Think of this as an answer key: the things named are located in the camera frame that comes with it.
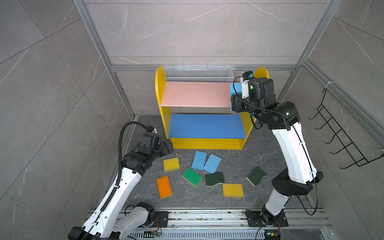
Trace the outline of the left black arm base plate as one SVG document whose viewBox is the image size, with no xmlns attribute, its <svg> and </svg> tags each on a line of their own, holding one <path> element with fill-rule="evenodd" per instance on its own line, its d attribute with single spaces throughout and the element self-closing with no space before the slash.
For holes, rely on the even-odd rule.
<svg viewBox="0 0 384 240">
<path fill-rule="evenodd" d="M 160 225 L 159 228 L 166 228 L 168 226 L 169 214 L 170 213 L 167 211 L 155 211 L 153 213 L 150 212 L 146 222 L 142 225 L 142 227 L 157 228 L 158 225 Z"/>
</svg>

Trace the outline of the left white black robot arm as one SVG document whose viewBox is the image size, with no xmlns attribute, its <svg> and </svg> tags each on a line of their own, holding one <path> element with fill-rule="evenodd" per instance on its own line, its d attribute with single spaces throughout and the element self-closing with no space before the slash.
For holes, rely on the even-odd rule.
<svg viewBox="0 0 384 240">
<path fill-rule="evenodd" d="M 130 193 L 141 180 L 153 161 L 174 152 L 170 139 L 161 141 L 156 133 L 144 133 L 138 147 L 124 156 L 122 171 L 97 209 L 81 227 L 73 227 L 70 240 L 124 240 L 138 227 L 151 227 L 155 223 L 155 208 L 138 203 L 128 214 L 119 214 Z"/>
</svg>

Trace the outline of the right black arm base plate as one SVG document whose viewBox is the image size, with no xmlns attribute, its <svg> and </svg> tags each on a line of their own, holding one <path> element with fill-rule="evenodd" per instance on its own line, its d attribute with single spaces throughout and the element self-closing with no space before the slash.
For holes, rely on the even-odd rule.
<svg viewBox="0 0 384 240">
<path fill-rule="evenodd" d="M 268 211 L 251 211 L 245 212 L 249 227 L 288 227 L 288 221 L 284 211 L 276 216 L 270 215 Z"/>
</svg>

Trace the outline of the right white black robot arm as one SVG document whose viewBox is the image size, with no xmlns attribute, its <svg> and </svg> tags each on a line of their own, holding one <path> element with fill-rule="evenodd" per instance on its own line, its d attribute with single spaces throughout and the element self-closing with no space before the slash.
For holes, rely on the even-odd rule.
<svg viewBox="0 0 384 240">
<path fill-rule="evenodd" d="M 256 129 L 263 125 L 273 132 L 286 161 L 286 169 L 272 180 L 273 191 L 263 206 L 261 218 L 266 226 L 273 225 L 293 196 L 308 195 L 323 178 L 310 158 L 302 134 L 300 115 L 292 102 L 277 103 L 274 82 L 269 78 L 256 78 L 246 72 L 240 80 L 242 89 L 231 96 L 231 109 L 236 113 L 246 112 Z"/>
</svg>

